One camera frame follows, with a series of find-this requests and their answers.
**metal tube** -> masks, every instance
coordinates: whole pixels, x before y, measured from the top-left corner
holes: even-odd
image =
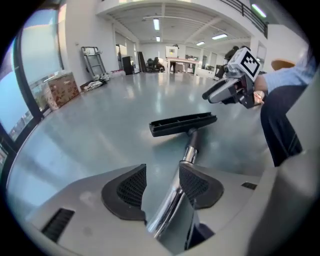
[[[198,151],[194,147],[188,146],[186,148],[183,161],[193,164],[196,160],[197,153]],[[180,186],[178,167],[170,185],[170,189],[166,193],[157,212],[146,225],[146,229],[153,235],[154,238],[158,239],[167,229],[177,210],[179,209],[184,197],[185,193]]]

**railing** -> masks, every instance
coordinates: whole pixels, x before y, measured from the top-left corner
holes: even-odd
[[[268,37],[268,25],[258,16],[256,15],[249,7],[240,2],[239,0],[220,0],[224,2],[226,5],[236,9],[239,13],[242,14],[243,17],[249,19],[253,25],[260,30],[265,38]]]

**fluorescent light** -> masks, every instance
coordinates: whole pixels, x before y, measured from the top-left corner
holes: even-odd
[[[254,3],[251,4],[252,8],[255,9],[262,17],[266,18],[267,15]]]
[[[226,34],[219,34],[219,35],[216,35],[214,37],[212,37],[213,40],[217,40],[217,39],[220,39],[220,38],[226,38],[227,35]]]
[[[153,19],[153,25],[154,25],[154,29],[155,30],[159,30],[160,29],[159,19],[158,18],[154,18]]]

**glossy gray floor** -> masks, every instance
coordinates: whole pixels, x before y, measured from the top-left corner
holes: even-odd
[[[135,74],[78,96],[49,114],[18,154],[8,182],[13,210],[27,217],[66,185],[114,169],[145,163],[142,208],[149,219],[163,199],[188,141],[186,134],[152,137],[149,123],[212,112],[196,163],[260,176],[272,159],[260,107],[210,104],[202,93],[213,80],[189,74]]]

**blue shirt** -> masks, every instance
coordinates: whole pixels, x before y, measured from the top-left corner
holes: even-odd
[[[309,62],[305,54],[295,66],[282,68],[275,72],[263,74],[268,93],[280,86],[305,86],[309,85],[317,70],[315,57]]]

